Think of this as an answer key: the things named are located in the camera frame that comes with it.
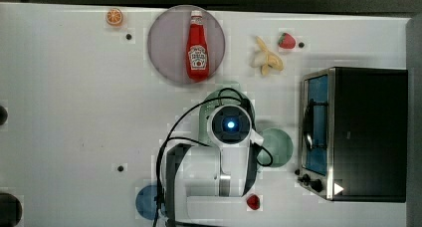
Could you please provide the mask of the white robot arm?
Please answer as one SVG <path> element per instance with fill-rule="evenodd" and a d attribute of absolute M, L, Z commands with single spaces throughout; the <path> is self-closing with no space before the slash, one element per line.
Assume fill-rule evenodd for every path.
<path fill-rule="evenodd" d="M 239 198 L 256 181 L 264 138 L 256 132 L 252 106 L 220 105 L 201 119 L 205 129 L 197 144 L 177 143 L 164 154 L 166 227 L 217 227 L 216 220 L 191 218 L 188 199 Z"/>

